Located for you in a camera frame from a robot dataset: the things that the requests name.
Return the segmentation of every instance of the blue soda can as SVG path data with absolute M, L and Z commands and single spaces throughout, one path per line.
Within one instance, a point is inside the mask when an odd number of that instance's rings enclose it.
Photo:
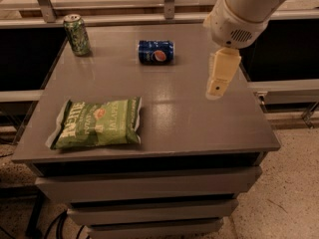
M 139 41 L 139 59 L 142 64 L 167 64 L 173 60 L 173 42 Z

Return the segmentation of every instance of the gray drawer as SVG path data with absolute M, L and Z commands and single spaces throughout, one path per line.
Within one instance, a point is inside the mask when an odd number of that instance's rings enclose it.
M 199 234 L 216 232 L 222 219 L 159 222 L 134 225 L 99 226 L 88 229 L 92 239 L 126 239 L 162 235 Z
M 64 203 L 246 192 L 259 166 L 38 178 L 36 185 Z
M 238 201 L 205 200 L 169 203 L 130 204 L 71 209 L 69 216 L 78 225 L 105 225 L 229 216 Z

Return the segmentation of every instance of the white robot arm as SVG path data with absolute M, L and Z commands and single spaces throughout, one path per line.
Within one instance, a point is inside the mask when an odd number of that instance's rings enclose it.
M 251 45 L 267 27 L 270 16 L 286 0 L 217 0 L 205 26 L 223 47 Z
M 270 16 L 286 0 L 217 0 L 203 25 L 212 41 L 221 46 L 209 58 L 206 96 L 223 96 L 241 57 L 238 49 L 248 47 L 265 30 Z

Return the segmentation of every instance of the snack bag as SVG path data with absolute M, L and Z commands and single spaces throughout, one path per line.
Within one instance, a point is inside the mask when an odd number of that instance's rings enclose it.
M 57 128 L 46 145 L 51 149 L 141 143 L 141 98 L 105 104 L 67 101 L 57 117 Z

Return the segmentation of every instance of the gray table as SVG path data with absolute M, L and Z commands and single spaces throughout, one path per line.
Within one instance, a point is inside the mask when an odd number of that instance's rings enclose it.
M 12 160 L 28 164 L 40 189 L 69 204 L 69 214 L 94 239 L 217 230 L 237 194 L 260 175 L 265 154 L 280 146 L 245 78 L 237 72 L 222 99 L 205 98 L 208 57 L 216 47 L 201 25 L 88 33 L 93 54 L 76 57 L 66 46 Z M 174 41 L 173 63 L 142 65 L 139 40 Z M 143 98 L 141 145 L 45 146 L 66 100 L 134 96 Z

